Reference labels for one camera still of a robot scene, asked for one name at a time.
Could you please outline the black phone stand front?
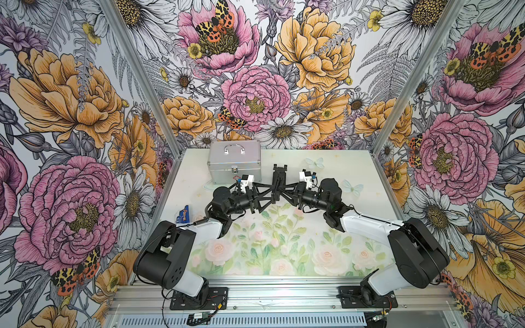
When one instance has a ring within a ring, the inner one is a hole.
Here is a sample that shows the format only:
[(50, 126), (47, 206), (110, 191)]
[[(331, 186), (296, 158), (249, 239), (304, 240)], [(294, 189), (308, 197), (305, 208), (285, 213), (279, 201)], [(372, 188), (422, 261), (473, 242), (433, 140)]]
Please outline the black phone stand front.
[(266, 200), (263, 208), (266, 209), (269, 205), (277, 204), (282, 198), (290, 205), (297, 206), (298, 201), (294, 197), (294, 192), (298, 183), (287, 184), (287, 165), (279, 167), (277, 164), (273, 165), (272, 183), (267, 188), (269, 197), (263, 197)]

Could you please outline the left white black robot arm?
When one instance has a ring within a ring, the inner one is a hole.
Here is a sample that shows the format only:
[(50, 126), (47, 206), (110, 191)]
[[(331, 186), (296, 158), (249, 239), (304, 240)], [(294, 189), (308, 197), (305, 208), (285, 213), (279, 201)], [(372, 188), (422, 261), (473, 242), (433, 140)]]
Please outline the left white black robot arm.
[(230, 187), (218, 187), (203, 219), (185, 225), (160, 222), (135, 260), (133, 272), (165, 290), (205, 298), (208, 281), (187, 268), (193, 247), (223, 237), (233, 215), (261, 211), (261, 200), (270, 192), (268, 184), (250, 183), (246, 177)]

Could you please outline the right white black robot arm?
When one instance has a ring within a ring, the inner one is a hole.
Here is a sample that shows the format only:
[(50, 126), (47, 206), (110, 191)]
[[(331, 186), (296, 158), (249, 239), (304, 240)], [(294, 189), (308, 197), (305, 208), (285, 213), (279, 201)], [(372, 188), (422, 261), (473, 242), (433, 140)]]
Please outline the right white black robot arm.
[(307, 206), (322, 211), (329, 227), (390, 248), (393, 263), (370, 273), (360, 283), (358, 295), (369, 305), (402, 288), (428, 287), (451, 262), (422, 221), (388, 221), (359, 213), (355, 206), (343, 202), (342, 189), (333, 178), (322, 180), (316, 191), (307, 182), (299, 182), (280, 187), (280, 192), (299, 209)]

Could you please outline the silver aluminium first aid case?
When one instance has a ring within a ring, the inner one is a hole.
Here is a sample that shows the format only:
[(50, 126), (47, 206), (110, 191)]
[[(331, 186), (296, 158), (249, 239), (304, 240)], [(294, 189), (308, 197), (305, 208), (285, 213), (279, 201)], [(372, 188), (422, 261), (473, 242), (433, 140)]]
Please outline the silver aluminium first aid case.
[(212, 181), (217, 185), (231, 185), (242, 176), (253, 175), (260, 183), (261, 145), (259, 141), (216, 141), (211, 144), (207, 165)]

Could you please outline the blue small packet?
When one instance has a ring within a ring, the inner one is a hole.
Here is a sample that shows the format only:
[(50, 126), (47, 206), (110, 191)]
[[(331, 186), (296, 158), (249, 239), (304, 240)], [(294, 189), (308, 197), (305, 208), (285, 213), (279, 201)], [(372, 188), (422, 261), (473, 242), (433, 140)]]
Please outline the blue small packet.
[(178, 225), (190, 224), (190, 215), (189, 215), (189, 206), (185, 205), (180, 211), (179, 215), (176, 217), (176, 223)]

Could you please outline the small green circuit board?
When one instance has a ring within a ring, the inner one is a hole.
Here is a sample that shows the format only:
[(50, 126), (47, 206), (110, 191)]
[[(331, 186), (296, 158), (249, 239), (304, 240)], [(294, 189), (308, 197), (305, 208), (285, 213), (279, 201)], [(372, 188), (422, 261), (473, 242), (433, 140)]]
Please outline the small green circuit board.
[(198, 325), (208, 325), (210, 321), (209, 312), (199, 312), (195, 314), (190, 314), (187, 318), (186, 325), (189, 327), (195, 327)]

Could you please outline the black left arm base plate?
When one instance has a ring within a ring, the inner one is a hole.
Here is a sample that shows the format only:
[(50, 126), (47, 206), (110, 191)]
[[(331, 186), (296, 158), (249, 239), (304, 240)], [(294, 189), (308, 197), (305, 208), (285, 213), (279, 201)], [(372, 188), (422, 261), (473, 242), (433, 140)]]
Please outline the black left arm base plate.
[(176, 291), (170, 302), (171, 310), (198, 310), (212, 311), (225, 310), (227, 308), (229, 288), (227, 287), (205, 287), (196, 297)]

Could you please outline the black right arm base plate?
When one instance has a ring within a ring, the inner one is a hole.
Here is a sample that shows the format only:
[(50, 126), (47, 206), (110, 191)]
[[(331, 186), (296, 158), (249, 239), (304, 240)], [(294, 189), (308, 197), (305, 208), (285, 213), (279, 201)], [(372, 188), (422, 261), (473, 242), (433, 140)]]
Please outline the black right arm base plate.
[(344, 309), (385, 308), (392, 310), (399, 306), (393, 292), (379, 296), (370, 288), (361, 286), (340, 286), (336, 297)]

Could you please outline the aluminium front rail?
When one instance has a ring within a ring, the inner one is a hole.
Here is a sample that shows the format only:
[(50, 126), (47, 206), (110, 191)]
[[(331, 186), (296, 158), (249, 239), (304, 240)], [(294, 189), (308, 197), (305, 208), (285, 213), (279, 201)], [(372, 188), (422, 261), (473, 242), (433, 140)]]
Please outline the aluminium front rail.
[[(356, 277), (215, 276), (211, 287), (227, 287), (226, 313), (341, 312), (340, 286), (359, 286)], [(454, 299), (444, 284), (395, 291), (395, 312), (452, 310)], [(160, 314), (161, 288), (142, 283), (119, 288), (110, 314)]]

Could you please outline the aluminium left corner post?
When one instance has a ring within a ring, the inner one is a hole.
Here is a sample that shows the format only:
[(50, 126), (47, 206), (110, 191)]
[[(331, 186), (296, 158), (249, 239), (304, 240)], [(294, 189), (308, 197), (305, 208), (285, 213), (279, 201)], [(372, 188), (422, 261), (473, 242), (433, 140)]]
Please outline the aluminium left corner post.
[(159, 123), (162, 133), (166, 139), (168, 146), (170, 147), (171, 153), (175, 159), (181, 159), (184, 153), (184, 149), (177, 142), (170, 123), (161, 108), (161, 102), (157, 97), (156, 91), (150, 79), (147, 75), (146, 69), (142, 63), (141, 57), (139, 56), (138, 50), (133, 45), (133, 38), (128, 32), (128, 29), (124, 23), (124, 20), (120, 14), (117, 4), (115, 1), (102, 1), (101, 8), (103, 13), (108, 20), (109, 26), (111, 27), (113, 34), (115, 35), (121, 52), (127, 58), (130, 67), (133, 71), (135, 78), (137, 79), (139, 86), (142, 88), (146, 102), (150, 105), (154, 116)]

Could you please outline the aluminium corner post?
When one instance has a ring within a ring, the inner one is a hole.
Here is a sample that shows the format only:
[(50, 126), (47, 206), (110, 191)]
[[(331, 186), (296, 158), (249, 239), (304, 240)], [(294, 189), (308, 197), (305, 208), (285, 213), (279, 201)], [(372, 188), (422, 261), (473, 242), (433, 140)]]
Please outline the aluminium corner post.
[(109, 26), (111, 27), (113, 34), (115, 35), (121, 52), (127, 58), (130, 67), (133, 71), (135, 78), (137, 79), (139, 86), (142, 88), (146, 102), (150, 105), (154, 116), (159, 123), (162, 133), (166, 139), (168, 146), (170, 147), (171, 153), (175, 159), (181, 159), (184, 153), (184, 149), (177, 142), (170, 123), (161, 108), (161, 102), (157, 97), (156, 91), (150, 79), (147, 75), (146, 69), (142, 63), (141, 57), (139, 56), (138, 50), (133, 45), (133, 38), (128, 32), (128, 29), (124, 23), (124, 20), (120, 14), (117, 4), (115, 1), (102, 1), (101, 8), (103, 13), (108, 20)]
[(381, 132), (377, 136), (375, 143), (372, 148), (372, 155), (377, 157), (380, 153), (381, 147), (387, 141), (393, 129), (396, 126), (397, 121), (401, 118), (406, 106), (412, 97), (413, 91), (416, 89), (420, 78), (424, 74), (424, 70), (433, 61), (441, 43), (448, 38), (449, 32), (452, 29), (453, 23), (456, 21), (459, 13), (465, 4), (465, 1), (449, 1), (447, 6), (444, 8), (442, 17), (437, 22), (436, 28), (426, 46), (422, 48), (421, 56), (414, 69), (411, 71), (406, 84), (404, 85), (399, 97), (396, 100), (395, 106), (392, 108), (386, 123), (384, 124)]

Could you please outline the aluminium right corner post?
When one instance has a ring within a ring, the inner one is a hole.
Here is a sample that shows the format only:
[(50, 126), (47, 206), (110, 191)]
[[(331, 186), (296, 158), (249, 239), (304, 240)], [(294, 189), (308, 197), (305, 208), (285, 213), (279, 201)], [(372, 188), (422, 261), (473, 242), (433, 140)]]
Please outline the aluminium right corner post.
[(375, 143), (372, 148), (372, 155), (377, 157), (380, 153), (381, 147), (387, 141), (393, 129), (396, 126), (397, 121), (401, 118), (406, 106), (412, 97), (413, 91), (416, 89), (420, 78), (424, 74), (424, 70), (433, 61), (441, 43), (448, 38), (449, 32), (452, 29), (453, 23), (456, 21), (459, 13), (465, 4), (465, 1), (449, 1), (447, 6), (444, 8), (442, 17), (437, 22), (436, 28), (426, 46), (422, 48), (421, 56), (414, 69), (411, 71), (406, 84), (404, 85), (399, 97), (396, 100), (395, 106), (392, 108), (386, 123), (384, 124), (381, 132), (377, 136)]

